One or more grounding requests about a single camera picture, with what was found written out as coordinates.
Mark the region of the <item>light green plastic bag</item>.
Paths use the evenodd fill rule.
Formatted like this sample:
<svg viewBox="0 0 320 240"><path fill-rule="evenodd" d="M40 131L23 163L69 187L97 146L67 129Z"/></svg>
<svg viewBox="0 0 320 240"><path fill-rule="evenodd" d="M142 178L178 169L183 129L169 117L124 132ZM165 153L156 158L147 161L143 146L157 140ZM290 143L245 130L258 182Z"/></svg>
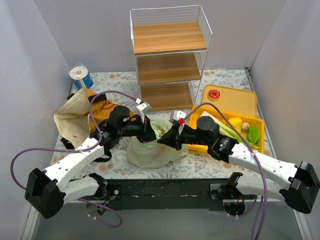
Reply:
<svg viewBox="0 0 320 240"><path fill-rule="evenodd" d="M181 150L176 150L156 140L142 143L135 136L129 138L126 149L128 160L140 168L162 168L187 154L187 145L183 145Z"/></svg>

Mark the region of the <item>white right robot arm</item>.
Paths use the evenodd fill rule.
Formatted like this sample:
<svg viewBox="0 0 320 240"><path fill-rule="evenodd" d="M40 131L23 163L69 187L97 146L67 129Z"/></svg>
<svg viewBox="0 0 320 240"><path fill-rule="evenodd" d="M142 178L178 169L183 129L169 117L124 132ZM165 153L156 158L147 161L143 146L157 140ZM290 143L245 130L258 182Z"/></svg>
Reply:
<svg viewBox="0 0 320 240"><path fill-rule="evenodd" d="M241 195L262 195L284 201L292 209L311 213L320 190L320 181L314 167L305 161L300 164L281 161L220 133L220 126L210 116L201 116L196 128L180 127L174 121L171 129L158 139L163 144L180 150L183 144L207 146L207 153L216 160L244 167L259 173L257 181L239 177L231 188Z"/></svg>

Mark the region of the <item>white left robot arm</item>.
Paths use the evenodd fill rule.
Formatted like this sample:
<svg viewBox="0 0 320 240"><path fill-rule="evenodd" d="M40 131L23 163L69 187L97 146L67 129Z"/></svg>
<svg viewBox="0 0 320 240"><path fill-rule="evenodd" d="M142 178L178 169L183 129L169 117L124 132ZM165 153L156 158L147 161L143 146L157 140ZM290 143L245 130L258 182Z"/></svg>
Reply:
<svg viewBox="0 0 320 240"><path fill-rule="evenodd" d="M106 156L121 137L136 137L140 142L156 139L150 119L145 116L151 110L147 102L136 106L137 114L131 116L125 106L116 106L77 148L57 163L40 170L35 168L28 176L25 199L45 218L56 215L64 204L89 196L101 200L107 194L107 181L96 173L73 180L73 177L91 162Z"/></svg>

